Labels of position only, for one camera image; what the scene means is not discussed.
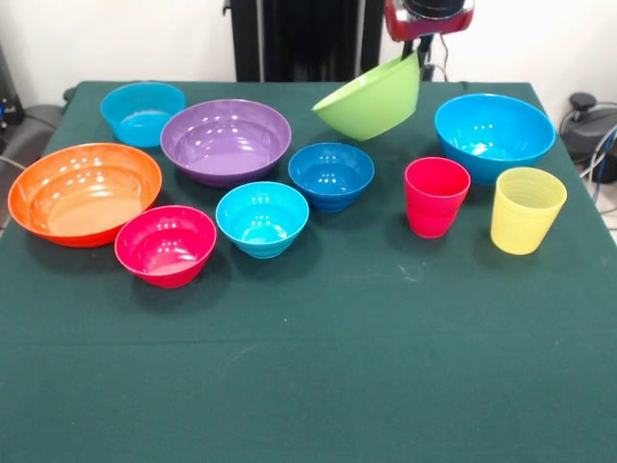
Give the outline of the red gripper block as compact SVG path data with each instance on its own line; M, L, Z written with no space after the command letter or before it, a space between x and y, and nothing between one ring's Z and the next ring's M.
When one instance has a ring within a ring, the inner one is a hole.
M389 36L404 41L401 60L415 50L423 68L430 61L432 36L448 35L469 28L473 19L473 0L386 0L384 16Z

